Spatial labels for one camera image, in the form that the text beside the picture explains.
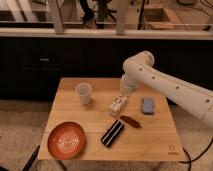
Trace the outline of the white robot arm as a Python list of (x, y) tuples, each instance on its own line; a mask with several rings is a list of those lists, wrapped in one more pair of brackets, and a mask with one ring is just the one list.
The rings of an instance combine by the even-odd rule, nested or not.
[(213, 91), (153, 68), (155, 58), (142, 51), (123, 62), (120, 92), (128, 96), (141, 83), (151, 87), (213, 129)]

